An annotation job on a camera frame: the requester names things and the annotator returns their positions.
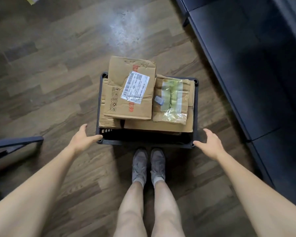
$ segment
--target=sneaker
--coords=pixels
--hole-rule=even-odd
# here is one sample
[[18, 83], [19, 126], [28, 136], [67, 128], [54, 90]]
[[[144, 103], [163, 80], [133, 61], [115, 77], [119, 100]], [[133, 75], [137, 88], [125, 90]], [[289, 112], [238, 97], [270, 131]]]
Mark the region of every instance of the sneaker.
[[138, 149], [133, 158], [132, 181], [139, 181], [143, 187], [147, 179], [147, 159], [147, 151], [143, 148]]
[[165, 171], [166, 158], [164, 157], [164, 154], [161, 149], [154, 148], [151, 151], [150, 162], [151, 162], [151, 181], [153, 183], [153, 187], [155, 187], [155, 184], [157, 181], [159, 180], [165, 181], [166, 179], [166, 171]]

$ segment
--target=right hand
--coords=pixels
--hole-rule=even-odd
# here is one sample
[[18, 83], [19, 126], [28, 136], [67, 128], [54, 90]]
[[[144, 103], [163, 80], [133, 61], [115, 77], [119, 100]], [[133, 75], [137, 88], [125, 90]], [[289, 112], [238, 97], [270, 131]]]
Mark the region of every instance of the right hand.
[[222, 146], [222, 142], [220, 141], [218, 136], [211, 132], [209, 129], [203, 130], [206, 132], [207, 142], [202, 143], [199, 141], [193, 141], [193, 144], [196, 147], [200, 148], [209, 158], [217, 160], [219, 155], [226, 152], [224, 150], [224, 147]]

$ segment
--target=barcode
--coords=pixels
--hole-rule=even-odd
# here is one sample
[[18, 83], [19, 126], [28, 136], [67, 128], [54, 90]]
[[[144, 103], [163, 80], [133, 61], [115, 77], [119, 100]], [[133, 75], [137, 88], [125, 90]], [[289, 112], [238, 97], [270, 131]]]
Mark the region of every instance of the barcode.
[[130, 83], [132, 82], [133, 77], [134, 77], [134, 72], [131, 72], [127, 79], [127, 83], [122, 96], [126, 97], [126, 94], [128, 93], [128, 89], [129, 89]]

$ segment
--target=forearm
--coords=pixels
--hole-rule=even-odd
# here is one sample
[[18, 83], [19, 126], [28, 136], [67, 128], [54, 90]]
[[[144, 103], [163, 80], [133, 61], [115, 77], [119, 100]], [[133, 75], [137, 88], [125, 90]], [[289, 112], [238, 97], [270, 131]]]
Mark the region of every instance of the forearm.
[[296, 206], [229, 154], [217, 158], [259, 236], [296, 236]]
[[47, 165], [0, 201], [0, 236], [37, 236], [74, 161], [75, 151], [66, 147]]

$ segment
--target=label sticker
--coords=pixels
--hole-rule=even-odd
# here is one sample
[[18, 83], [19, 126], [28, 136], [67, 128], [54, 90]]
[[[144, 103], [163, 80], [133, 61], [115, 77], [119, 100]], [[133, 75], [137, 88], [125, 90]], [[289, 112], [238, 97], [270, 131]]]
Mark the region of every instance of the label sticker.
[[139, 74], [135, 71], [130, 72], [121, 98], [140, 104], [146, 91], [148, 81], [149, 76]]
[[164, 99], [162, 99], [160, 96], [156, 96], [155, 102], [157, 102], [159, 105], [163, 105]]

